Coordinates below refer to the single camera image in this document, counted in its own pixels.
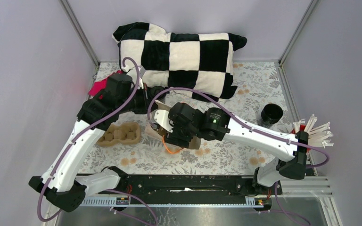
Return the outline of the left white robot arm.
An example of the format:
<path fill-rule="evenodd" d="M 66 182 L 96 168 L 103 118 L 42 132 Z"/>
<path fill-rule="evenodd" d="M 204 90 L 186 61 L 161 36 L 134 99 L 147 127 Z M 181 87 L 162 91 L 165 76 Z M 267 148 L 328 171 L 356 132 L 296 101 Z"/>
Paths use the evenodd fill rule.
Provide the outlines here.
<path fill-rule="evenodd" d="M 91 148 L 119 115 L 145 114 L 147 102 L 147 91 L 141 79 L 133 81 L 127 74 L 110 75 L 106 86 L 83 103 L 72 134 L 54 163 L 43 175 L 33 176 L 29 186 L 66 212 L 78 208 L 84 198 L 107 189 L 123 193 L 127 181 L 112 169 L 88 176 L 77 173 Z"/>

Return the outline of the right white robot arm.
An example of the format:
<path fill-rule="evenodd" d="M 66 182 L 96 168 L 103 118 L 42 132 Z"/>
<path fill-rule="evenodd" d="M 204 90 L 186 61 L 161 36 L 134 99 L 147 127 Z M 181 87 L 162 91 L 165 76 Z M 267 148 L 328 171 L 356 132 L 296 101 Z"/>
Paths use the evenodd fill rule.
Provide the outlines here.
<path fill-rule="evenodd" d="M 165 142 L 189 148 L 192 139 L 232 141 L 272 154 L 270 163 L 255 170 L 251 187 L 265 193 L 275 182 L 305 177 L 308 134 L 286 134 L 254 125 L 230 112 L 212 107 L 201 112 L 186 103 L 177 103 L 169 110 L 157 110 L 154 120 L 167 134 Z"/>

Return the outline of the brown paper bag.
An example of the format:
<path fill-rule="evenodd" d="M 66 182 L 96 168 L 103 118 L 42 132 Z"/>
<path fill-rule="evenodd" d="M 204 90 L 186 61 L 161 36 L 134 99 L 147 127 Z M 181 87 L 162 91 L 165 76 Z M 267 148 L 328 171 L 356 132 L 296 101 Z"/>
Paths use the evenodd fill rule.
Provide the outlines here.
<path fill-rule="evenodd" d="M 168 119 L 171 107 L 159 100 L 155 100 L 153 104 L 158 109 L 154 113 L 148 114 L 151 122 L 155 125 L 153 128 L 150 123 L 147 123 L 145 133 L 148 136 L 161 141 L 169 154 L 178 154 L 184 149 L 198 150 L 200 148 L 201 139 L 196 136 L 186 142 L 186 147 L 182 147 L 187 137 L 182 135 L 180 131 L 176 131 L 171 125 L 171 121 Z"/>

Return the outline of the stack of black cups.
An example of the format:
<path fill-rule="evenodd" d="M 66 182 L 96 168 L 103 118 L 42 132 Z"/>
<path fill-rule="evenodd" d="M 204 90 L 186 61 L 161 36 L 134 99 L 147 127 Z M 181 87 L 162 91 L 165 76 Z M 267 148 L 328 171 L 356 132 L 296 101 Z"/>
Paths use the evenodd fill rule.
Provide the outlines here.
<path fill-rule="evenodd" d="M 260 113 L 259 125 L 270 128 L 283 117 L 283 109 L 277 104 L 267 104 Z"/>

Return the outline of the brown cardboard cup carrier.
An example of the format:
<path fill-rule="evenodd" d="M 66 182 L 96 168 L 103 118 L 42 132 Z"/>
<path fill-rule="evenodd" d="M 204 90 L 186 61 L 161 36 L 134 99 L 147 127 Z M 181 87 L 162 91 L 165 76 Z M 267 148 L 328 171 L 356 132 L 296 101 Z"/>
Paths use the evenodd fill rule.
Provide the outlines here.
<path fill-rule="evenodd" d="M 96 142 L 101 147 L 110 147 L 117 144 L 134 145 L 141 140 L 141 129 L 136 122 L 125 122 L 120 126 L 111 124 Z"/>

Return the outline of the black coffee cup lid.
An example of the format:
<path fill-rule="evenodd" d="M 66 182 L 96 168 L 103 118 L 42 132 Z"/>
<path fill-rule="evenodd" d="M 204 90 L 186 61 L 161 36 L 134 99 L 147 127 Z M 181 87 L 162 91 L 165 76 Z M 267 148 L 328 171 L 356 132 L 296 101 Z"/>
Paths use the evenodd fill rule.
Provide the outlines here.
<path fill-rule="evenodd" d="M 161 86 L 154 86 L 151 88 L 148 88 L 148 94 L 149 94 L 149 98 L 153 99 L 157 94 L 159 94 L 160 92 L 162 92 L 163 90 L 165 90 L 165 87 L 161 87 Z M 165 99 L 166 97 L 166 92 L 161 94 L 157 100 L 162 101 L 163 99 Z"/>

